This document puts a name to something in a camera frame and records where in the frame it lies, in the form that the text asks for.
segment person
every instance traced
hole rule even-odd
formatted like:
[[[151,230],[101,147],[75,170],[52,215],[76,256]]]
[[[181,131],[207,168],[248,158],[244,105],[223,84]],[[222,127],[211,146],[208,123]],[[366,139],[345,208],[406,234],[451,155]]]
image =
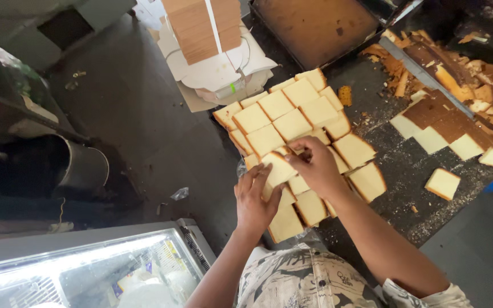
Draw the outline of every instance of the person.
[[[262,200],[271,166],[258,165],[235,185],[237,227],[186,307],[232,307],[238,287],[239,308],[471,307],[458,286],[349,189],[318,138],[302,137],[289,146],[305,150],[285,159],[332,204],[384,298],[343,259],[303,244],[270,252],[245,267],[277,213],[284,186]]]

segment hand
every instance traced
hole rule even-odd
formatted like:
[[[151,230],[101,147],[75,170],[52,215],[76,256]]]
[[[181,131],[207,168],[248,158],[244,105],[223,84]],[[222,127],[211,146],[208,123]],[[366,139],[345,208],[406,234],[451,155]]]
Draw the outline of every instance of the hand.
[[[239,178],[235,185],[237,198],[237,229],[259,240],[277,213],[283,185],[273,189],[269,201],[262,200],[262,190],[271,172],[271,164],[257,165]]]
[[[299,156],[286,155],[285,159],[300,173],[307,185],[325,200],[332,197],[348,196],[351,190],[338,171],[332,153],[319,138],[306,136],[292,141],[289,146],[295,150],[305,149]]]

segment patterned shirt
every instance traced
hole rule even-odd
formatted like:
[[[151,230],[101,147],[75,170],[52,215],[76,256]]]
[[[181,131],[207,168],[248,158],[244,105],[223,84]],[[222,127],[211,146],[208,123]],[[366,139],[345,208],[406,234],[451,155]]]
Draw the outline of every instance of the patterned shirt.
[[[243,271],[239,308],[472,308],[458,286],[418,299],[390,279],[380,300],[366,280],[347,262],[330,252],[299,244],[271,252]]]

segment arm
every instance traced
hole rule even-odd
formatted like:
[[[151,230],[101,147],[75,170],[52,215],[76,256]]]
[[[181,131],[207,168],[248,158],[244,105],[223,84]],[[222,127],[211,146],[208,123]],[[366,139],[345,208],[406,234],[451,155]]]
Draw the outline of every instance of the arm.
[[[201,280],[186,303],[193,307],[231,307],[241,273],[250,253],[277,213],[282,186],[273,190],[270,200],[262,200],[262,190],[271,165],[253,167],[235,185],[237,227],[222,253]]]
[[[332,153],[319,139],[303,137],[290,146],[307,149],[307,157],[287,156],[288,161],[306,183],[336,209],[338,218],[381,285],[389,278],[418,298],[448,289],[450,283],[440,269],[349,189]]]

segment knife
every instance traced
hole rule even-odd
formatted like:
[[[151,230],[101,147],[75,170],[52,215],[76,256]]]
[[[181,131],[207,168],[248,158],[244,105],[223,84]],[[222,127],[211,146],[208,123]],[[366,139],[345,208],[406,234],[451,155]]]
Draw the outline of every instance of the knife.
[[[473,121],[479,121],[484,126],[493,130],[493,124],[490,123],[485,118],[477,115],[466,105],[464,105],[460,100],[458,100],[452,93],[446,90],[443,85],[436,81],[431,74],[429,74],[421,65],[414,61],[410,56],[407,55],[401,48],[397,47],[390,39],[387,37],[382,37],[380,39],[380,45],[384,47],[395,59],[402,60],[404,67],[410,72],[414,77],[416,77],[421,83],[432,90],[439,90],[448,98],[454,106],[461,110],[465,115],[467,115]]]

